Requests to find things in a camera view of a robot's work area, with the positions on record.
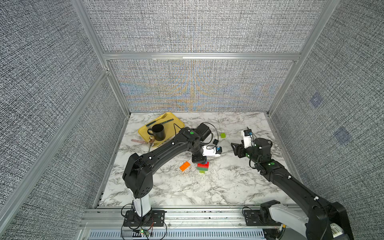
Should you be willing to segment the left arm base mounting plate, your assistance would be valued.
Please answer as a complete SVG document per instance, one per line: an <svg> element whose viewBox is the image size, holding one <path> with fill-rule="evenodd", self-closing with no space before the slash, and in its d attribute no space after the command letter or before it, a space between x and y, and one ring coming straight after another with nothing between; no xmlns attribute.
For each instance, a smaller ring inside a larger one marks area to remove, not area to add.
<svg viewBox="0 0 384 240"><path fill-rule="evenodd" d="M140 217L134 210L126 211L124 227L162 227L164 225L166 211L151 210L145 216Z"/></svg>

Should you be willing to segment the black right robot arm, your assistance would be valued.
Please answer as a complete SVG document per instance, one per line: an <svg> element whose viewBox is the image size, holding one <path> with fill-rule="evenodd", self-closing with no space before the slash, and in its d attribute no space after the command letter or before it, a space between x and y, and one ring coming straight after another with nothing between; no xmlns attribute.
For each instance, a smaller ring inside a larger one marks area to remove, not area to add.
<svg viewBox="0 0 384 240"><path fill-rule="evenodd" d="M268 201L260 205L259 222L286 225L308 240L352 240L347 210L340 203L331 203L311 191L272 159L272 145L271 140L262 138L253 140L249 147L245 141L231 144L235 156L249 159L252 169L283 190L301 208L301 212L297 212L279 201Z"/></svg>

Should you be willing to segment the red long lego brick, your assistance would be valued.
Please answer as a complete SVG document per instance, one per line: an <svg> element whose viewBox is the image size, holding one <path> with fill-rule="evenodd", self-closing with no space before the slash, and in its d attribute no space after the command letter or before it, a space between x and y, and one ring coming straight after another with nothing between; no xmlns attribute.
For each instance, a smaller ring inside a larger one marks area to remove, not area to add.
<svg viewBox="0 0 384 240"><path fill-rule="evenodd" d="M206 162L205 164L198 164L197 168L208 169L209 168L209 162Z"/></svg>

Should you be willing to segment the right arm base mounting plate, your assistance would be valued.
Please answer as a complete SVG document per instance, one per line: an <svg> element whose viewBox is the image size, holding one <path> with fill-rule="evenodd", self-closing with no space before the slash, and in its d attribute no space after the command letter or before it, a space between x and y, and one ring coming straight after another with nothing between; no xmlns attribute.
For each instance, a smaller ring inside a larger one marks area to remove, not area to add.
<svg viewBox="0 0 384 240"><path fill-rule="evenodd" d="M252 210L246 207L242 209L242 214L247 227L277 227L281 225L281 223L276 222L272 219L261 219L259 216L259 212L259 210Z"/></svg>

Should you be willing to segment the orange long lego brick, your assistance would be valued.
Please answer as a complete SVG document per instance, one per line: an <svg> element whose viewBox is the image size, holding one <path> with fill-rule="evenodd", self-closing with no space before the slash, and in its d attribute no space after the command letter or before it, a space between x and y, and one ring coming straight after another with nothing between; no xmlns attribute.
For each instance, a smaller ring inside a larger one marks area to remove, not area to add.
<svg viewBox="0 0 384 240"><path fill-rule="evenodd" d="M191 166L191 164L190 164L189 162L184 162L184 163L180 166L180 170L181 170L181 172L185 172L190 166Z"/></svg>

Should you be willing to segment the dark green long lego brick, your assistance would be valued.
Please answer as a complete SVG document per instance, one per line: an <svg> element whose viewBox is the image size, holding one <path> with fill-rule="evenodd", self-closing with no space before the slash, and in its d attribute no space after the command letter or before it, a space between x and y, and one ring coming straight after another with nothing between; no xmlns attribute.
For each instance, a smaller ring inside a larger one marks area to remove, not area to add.
<svg viewBox="0 0 384 240"><path fill-rule="evenodd" d="M203 172L206 172L206 171L208 171L209 169L207 169L207 168L197 168L200 172L201 171L203 171Z"/></svg>

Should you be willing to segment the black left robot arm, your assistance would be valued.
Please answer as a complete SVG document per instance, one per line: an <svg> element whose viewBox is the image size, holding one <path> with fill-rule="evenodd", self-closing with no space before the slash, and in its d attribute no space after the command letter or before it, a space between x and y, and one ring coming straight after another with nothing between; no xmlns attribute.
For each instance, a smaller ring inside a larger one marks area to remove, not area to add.
<svg viewBox="0 0 384 240"><path fill-rule="evenodd" d="M149 192L153 188L153 175L164 164L184 152L192 153L192 162L205 164L207 157L203 155L203 141L211 134L210 128L201 123L197 128L184 127L169 142L139 156L132 154L123 173L126 187L133 194L133 208L140 218L151 210Z"/></svg>

